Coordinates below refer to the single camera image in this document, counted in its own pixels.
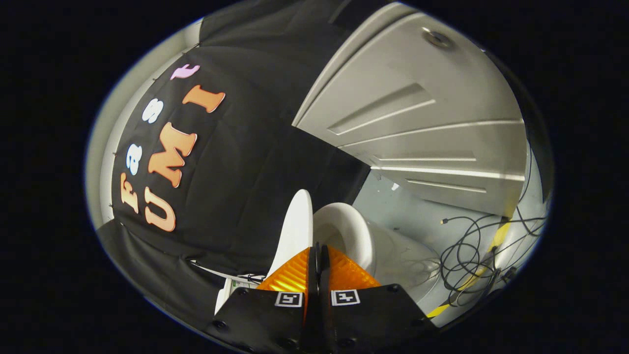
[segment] cable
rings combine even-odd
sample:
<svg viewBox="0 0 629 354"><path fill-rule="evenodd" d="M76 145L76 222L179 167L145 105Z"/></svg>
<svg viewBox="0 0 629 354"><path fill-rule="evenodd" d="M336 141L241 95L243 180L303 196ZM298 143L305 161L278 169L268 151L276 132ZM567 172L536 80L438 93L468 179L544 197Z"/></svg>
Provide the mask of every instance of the cable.
<svg viewBox="0 0 629 354"><path fill-rule="evenodd" d="M524 199L526 195L526 190L528 189L529 183L531 183L531 168L533 167L533 149L531 148L531 144L528 144L528 178L526 179L526 186L524 187L524 192L522 193L522 197L518 200L518 204Z"/></svg>
<svg viewBox="0 0 629 354"><path fill-rule="evenodd" d="M479 293L480 292L481 293L481 297L483 296L483 294L487 294L488 291L491 289L491 287L493 287L495 285L496 280L498 279L498 276L499 276L499 272L500 272L500 268L496 268L496 256L499 253L509 249L510 247L512 247L517 242L520 242L521 240L523 240L525 237L527 237L529 235L539 236L539 235L535 234L535 231L537 231L540 228L542 228L543 224L540 225L539 227L537 227L536 229L531 230L528 227L528 225L526 224L526 222L534 221L534 220L537 220L537 221L545 220L545 217L535 217L535 218L529 218L529 219L522 219L522 218L520 218L518 220L509 220L507 222L493 222L493 223L490 223L490 224L487 224L487 225L479 226L478 222L480 220L482 220L482 219L485 219L486 217L489 217L489 216L491 216L491 215L485 215L483 217L478 218L477 220L473 220L473 219L471 219L469 217L455 217L455 218L450 218L450 219L443 219L442 222L441 222L442 224L446 224L447 222L449 222L451 220L456 220L456 219L467 219L467 220L472 221L472 224L470 225L470 227L468 227L468 229L466 230L465 234L455 244L451 245L446 250L444 250L444 252L441 254L441 257L440 257L440 261L441 261L440 275L441 275L441 277L443 279L444 286L448 290L450 290L450 296L448 296L448 304L451 305L451 306L457 307L457 306L466 305L467 303L466 304L461 304L460 300L459 300L461 295L463 295L463 294L475 294L475 293ZM515 242L511 243L510 245L506 246L505 248L501 249L500 251L497 251L497 249L498 249L497 246L493 247L492 250L490 250L491 254L489 256L486 256L481 261L480 260L480 252L479 252L480 237L481 237L480 230L485 229L487 227L495 226L495 225L509 224L509 223L514 223L514 222L521 222L525 226L525 228L527 229L527 234L524 235L523 237L517 239ZM478 242L477 242L477 246L475 246L475 245L473 245L471 243L465 242L465 239L468 236L470 236L471 234L474 234L476 232L478 232L478 237L479 237ZM461 249L462 246L469 247L469 248L473 249L474 254L471 257L472 258L471 260L464 261L464 260L461 259L461 257L460 257L460 249ZM525 251L524 254L526 254L531 247L532 247L532 245L529 246L529 248L527 249L527 251ZM448 258L452 254L452 251L454 250L454 248L458 248L457 249L457 264L455 264L453 267L449 268L446 265L446 261L448 260ZM524 254L522 256L520 256L520 258L518 258L516 260L516 262L514 262L514 264L517 263L524 256ZM474 266L472 267L472 269L470 269L470 268L467 267L468 265L474 265ZM482 266L487 268L488 270L490 270L490 274L489 275L484 276L484 275L477 275L476 274L477 270L480 267L482 267ZM453 271L459 271L459 270L463 270L463 269L465 270L465 273L459 278L459 280L454 285L451 284L448 281L448 277L450 276L450 274ZM463 285L461 285L461 282L465 278L467 278L467 280L465 281L465 283L463 285L465 285L465 284L467 284L469 282L472 282L472 281L474 281L476 283L478 280L485 279L485 278L489 278L489 281L487 282L487 284L485 284L484 287L481 287L480 289L477 289L477 290L473 290L472 289L473 287L476 286L476 284L471 285L469 288L465 288L465 289L459 290L459 288L461 286L463 286ZM455 303L456 304L452 303L452 297L454 296L454 293L457 293L457 296L456 296L456 299L455 299Z"/></svg>

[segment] pink letter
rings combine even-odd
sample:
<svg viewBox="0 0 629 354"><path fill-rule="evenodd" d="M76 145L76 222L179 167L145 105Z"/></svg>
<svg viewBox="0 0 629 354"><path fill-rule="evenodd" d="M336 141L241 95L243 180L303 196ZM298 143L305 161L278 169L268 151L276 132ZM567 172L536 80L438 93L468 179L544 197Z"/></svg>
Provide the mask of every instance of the pink letter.
<svg viewBox="0 0 629 354"><path fill-rule="evenodd" d="M179 77L180 79L185 79L187 77L190 77L195 72L197 72L197 70L199 70L200 68L200 66L195 65L192 69L187 69L189 65L190 64L186 64L182 67L178 67L177 69L175 69L175 72L172 73L172 75L170 76L170 79L172 80L175 77Z"/></svg>

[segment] toilet bowl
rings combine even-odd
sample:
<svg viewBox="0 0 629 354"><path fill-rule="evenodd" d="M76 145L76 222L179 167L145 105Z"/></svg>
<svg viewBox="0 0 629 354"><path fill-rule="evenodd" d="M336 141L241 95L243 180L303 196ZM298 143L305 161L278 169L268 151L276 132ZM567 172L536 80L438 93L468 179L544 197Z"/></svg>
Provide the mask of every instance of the toilet bowl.
<svg viewBox="0 0 629 354"><path fill-rule="evenodd" d="M343 252L382 285L400 284L416 302L438 279L434 250L365 219L346 203L329 204L314 213L313 242Z"/></svg>

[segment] black cable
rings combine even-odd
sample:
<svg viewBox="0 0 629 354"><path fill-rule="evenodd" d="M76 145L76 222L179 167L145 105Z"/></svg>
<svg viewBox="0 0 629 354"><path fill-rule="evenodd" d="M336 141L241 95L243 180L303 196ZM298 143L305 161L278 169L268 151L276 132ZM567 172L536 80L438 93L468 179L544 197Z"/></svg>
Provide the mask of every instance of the black cable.
<svg viewBox="0 0 629 354"><path fill-rule="evenodd" d="M480 219L483 219L483 218L485 218L485 217L489 217L489 216L491 216L491 215L485 215L484 217L479 218L479 220L480 220ZM535 231L537 231L537 230L539 230L540 228L542 228L542 227L543 227L543 224L542 224L541 226L537 227L537 228L536 228L536 229L534 229L534 230L530 230L530 229L528 228L528 226L525 224L525 222L528 222L528 221L533 221L533 220L545 220L545 218L543 218L543 217L537 217L537 218L529 218L529 219L509 220L509 221L507 221L507 222L494 222L494 223L490 223L490 224L487 224L487 225L484 225L484 226L479 226L479 225L478 225L478 223L477 223L479 220L472 220L471 218L468 218L468 217L456 217L456 218L452 218L452 219L444 219L444 220L442 221L442 224L447 223L449 220L455 220L455 219L468 219L468 220L471 220L471 221L472 221L472 224L471 224L471 225L470 225L470 227L467 229L467 231L465 232L465 234L463 235L463 237L461 237L461 238L460 238L460 239L459 239L459 240L458 240L455 244L451 245L451 246L450 246L450 247L448 247L446 250L444 250L444 252L441 254L441 257L440 257L440 261L441 261L440 274L441 274L441 276L442 276L442 279L443 279L443 282L444 282L444 286L445 286L447 289L449 289L449 290L450 290L450 296L448 296L448 304L449 304L449 305L451 305L451 306L454 306L454 307L457 307L457 306L462 306L462 304L460 304L460 302L459 302L459 298L460 298L460 296L461 296L462 294L474 294L474 293L478 293L478 292L483 292L483 293L485 293L485 292L487 292L487 291L488 291L488 289L490 289L490 288L491 288L491 287L495 284L496 279L497 279L497 276L498 276L498 271L497 271L497 269L496 269L496 265L495 265L495 259L496 259L496 255L497 255L497 254L499 254L500 252L503 252L504 250L506 250L506 249L508 249L508 248L512 247L512 245L514 245L515 243L517 243L517 242L521 241L524 237L528 236L529 234L534 235L534 236L538 236L538 235L536 235L534 232L535 232ZM471 234L473 234L473 233L475 233L475 232L478 232L478 233L479 233L479 237L480 237L480 236L481 236L481 234L480 234L480 230L481 230L481 229L485 229L485 228L487 228L487 227L491 227L491 226L495 226L495 225L500 225L500 224L509 224L509 223L512 223L512 222L522 222L522 223L526 226L526 228L527 228L527 231L528 231L528 232L527 232L527 234L526 234L526 235L524 235L523 237L519 238L518 240L516 240L515 242L511 243L509 246L507 246L507 247L505 247L505 248L501 249L501 250L500 250L500 251L498 251L498 252L496 252L497 247L493 247L493 248L492 248L492 250L491 250L492 255L491 255L491 256L487 259L487 260L489 260L489 259L491 259L491 260L492 260L492 265L487 265L487 264L485 264L485 262L486 262L487 260L485 260L485 261L483 261L483 262L481 262L481 261L480 261L480 253L479 253L479 250L478 250L478 247L480 246L480 240L479 240L479 245L478 245L478 246L474 246L473 244L470 244L470 243L466 243L466 242L464 242L464 241L465 241L465 238L466 238L467 236L469 236L469 235L471 235ZM470 248L472 248L472 249L474 250L474 255L473 255L473 257L472 257L472 260L470 260L470 261L462 261L462 260L460 259L460 248L461 248L461 246L468 246L468 247L470 247ZM454 248L455 248L455 247L459 247L459 249L457 250L457 261L458 261L458 263L457 263L455 266L453 266L452 268L449 268L449 267L447 267L447 266L445 265L445 261L446 261L446 260L447 260L447 258L449 258L449 256L452 254L452 251L454 250ZM466 265L471 265L471 264L475 265L475 267L473 268L473 270L468 269L468 267L466 267ZM477 270L478 270L478 268L479 268L479 267L481 267L481 266L484 266L484 267L486 267L487 269L491 270L491 274L489 274L488 276L479 276L479 275L476 275L476 271L477 271ZM459 279L459 280L458 280L458 281L457 281L454 285L452 285L450 282L448 282L448 280L447 280L447 279L448 279L448 276L449 276L449 275L450 275L453 271L458 271L458 270L462 270L462 269L465 269L465 273L461 276L461 278L460 278L460 279ZM480 288L479 290L470 290L470 289L458 290L458 288L459 288L459 286L460 286L460 285L459 285L459 283L460 283L460 282L461 282L464 278L468 277L469 275L471 275L472 277L476 277L476 278L478 278L478 279L490 278L490 281L486 284L486 286L485 286L485 287ZM453 304L453 303L452 303L452 296L453 296L454 292L458 292L458 293L459 293L459 294L458 294L458 296L457 296L457 300L456 300L456 303L458 303L458 305L457 305L457 304Z"/></svg>
<svg viewBox="0 0 629 354"><path fill-rule="evenodd" d="M522 197L520 197L520 199L518 200L518 204L520 204L520 202L524 199L524 196L526 195L526 190L528 189L528 185L529 183L531 183L531 168L533 167L533 149L531 148L530 143L528 145L528 155L529 155L528 178L526 179L526 186L524 187L524 192L522 193Z"/></svg>

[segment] screw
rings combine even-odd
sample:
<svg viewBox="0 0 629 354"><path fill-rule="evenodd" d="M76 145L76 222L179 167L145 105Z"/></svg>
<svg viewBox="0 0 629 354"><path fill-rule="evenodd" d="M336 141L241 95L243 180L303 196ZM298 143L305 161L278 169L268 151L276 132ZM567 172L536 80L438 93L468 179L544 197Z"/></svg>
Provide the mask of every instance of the screw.
<svg viewBox="0 0 629 354"><path fill-rule="evenodd" d="M351 348L354 346L355 341L352 338L342 338L337 341L337 344L341 348Z"/></svg>
<svg viewBox="0 0 629 354"><path fill-rule="evenodd" d="M297 341L290 338L280 338L277 340L277 345L284 349L295 349L297 348Z"/></svg>
<svg viewBox="0 0 629 354"><path fill-rule="evenodd" d="M223 329L227 327L227 323L223 321L213 321L212 325L216 327L216 329Z"/></svg>
<svg viewBox="0 0 629 354"><path fill-rule="evenodd" d="M450 39L439 32L426 30L422 35L428 43L434 45L435 47L445 49L452 46Z"/></svg>
<svg viewBox="0 0 629 354"><path fill-rule="evenodd" d="M426 322L425 322L424 320L425 320L425 319L423 319L423 318L414 319L414 320L411 322L411 326L412 326L412 327L423 327L423 326L426 324Z"/></svg>

